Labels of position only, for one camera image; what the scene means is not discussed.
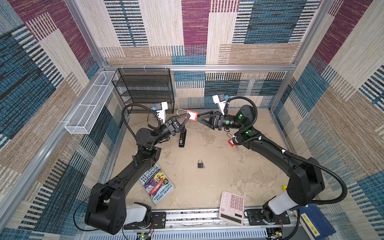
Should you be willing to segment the red padlock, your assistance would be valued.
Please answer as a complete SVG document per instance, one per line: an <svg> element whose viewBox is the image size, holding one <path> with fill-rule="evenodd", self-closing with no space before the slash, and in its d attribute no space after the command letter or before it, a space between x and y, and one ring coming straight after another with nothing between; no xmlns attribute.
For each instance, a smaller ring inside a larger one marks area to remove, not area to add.
<svg viewBox="0 0 384 240"><path fill-rule="evenodd" d="M228 140L228 143L231 147L235 147L236 145L234 144L234 141L233 141L233 136L229 133L227 133L227 136L229 137L229 140Z"/></svg>
<svg viewBox="0 0 384 240"><path fill-rule="evenodd" d="M194 111L191 111L191 110L178 109L177 110L177 115L181 115L181 114L188 114L188 115L190 115L189 120L191 120L193 122L197 121L197 118L198 118L198 113L197 112L194 112Z"/></svg>

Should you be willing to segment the small black padlock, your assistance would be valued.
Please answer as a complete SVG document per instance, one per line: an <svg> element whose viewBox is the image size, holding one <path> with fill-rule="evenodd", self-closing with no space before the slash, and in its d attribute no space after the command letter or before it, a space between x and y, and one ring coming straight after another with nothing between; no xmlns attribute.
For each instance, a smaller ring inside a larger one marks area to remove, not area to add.
<svg viewBox="0 0 384 240"><path fill-rule="evenodd" d="M199 169L204 169L205 168L205 165L204 165L202 160L198 160L198 168Z"/></svg>

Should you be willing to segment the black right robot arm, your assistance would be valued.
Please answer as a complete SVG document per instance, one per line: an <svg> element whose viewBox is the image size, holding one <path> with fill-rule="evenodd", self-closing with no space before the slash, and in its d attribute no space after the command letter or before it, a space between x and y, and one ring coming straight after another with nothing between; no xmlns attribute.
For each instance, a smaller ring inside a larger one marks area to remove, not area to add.
<svg viewBox="0 0 384 240"><path fill-rule="evenodd" d="M257 111L249 105L241 107L235 116L223 115L220 111L199 114L198 122L211 128L221 130L242 129L257 119ZM248 128L237 136L236 142L247 140L243 146L252 150L280 168L288 177L287 189L282 194L270 199L263 205L264 214L271 219L283 212L306 206L325 189L319 162L313 158L299 161L297 156L290 157L290 152L280 147L254 127Z"/></svg>

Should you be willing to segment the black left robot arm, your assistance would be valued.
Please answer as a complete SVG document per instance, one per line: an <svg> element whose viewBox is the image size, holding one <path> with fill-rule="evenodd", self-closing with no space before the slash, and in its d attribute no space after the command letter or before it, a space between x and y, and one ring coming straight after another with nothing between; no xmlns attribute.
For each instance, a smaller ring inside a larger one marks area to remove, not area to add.
<svg viewBox="0 0 384 240"><path fill-rule="evenodd" d="M138 150L132 162L111 180L104 184L97 183L92 188L85 224L111 235L128 224L137 224L142 228L151 225L152 208L139 202L127 206L126 197L141 176L159 160L162 149L156 145L179 133L189 118L189 114L174 116L160 123L156 130L141 128L137 131Z"/></svg>

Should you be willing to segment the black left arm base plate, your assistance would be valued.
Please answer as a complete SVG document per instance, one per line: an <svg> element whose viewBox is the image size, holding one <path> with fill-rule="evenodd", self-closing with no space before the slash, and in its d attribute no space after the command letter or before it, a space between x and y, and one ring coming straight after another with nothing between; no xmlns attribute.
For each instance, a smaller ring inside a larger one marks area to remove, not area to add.
<svg viewBox="0 0 384 240"><path fill-rule="evenodd" d="M166 212L151 212L144 218L145 229L164 229L167 220Z"/></svg>

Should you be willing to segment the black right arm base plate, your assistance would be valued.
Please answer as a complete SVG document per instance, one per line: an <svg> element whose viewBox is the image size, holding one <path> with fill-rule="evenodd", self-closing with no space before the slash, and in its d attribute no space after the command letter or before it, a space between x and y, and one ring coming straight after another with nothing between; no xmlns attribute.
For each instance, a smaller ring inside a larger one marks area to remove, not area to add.
<svg viewBox="0 0 384 240"><path fill-rule="evenodd" d="M289 225L291 223L287 212L283 212L280 215L272 214L271 218L266 220L263 209L247 209L244 211L244 216L248 219L251 226Z"/></svg>

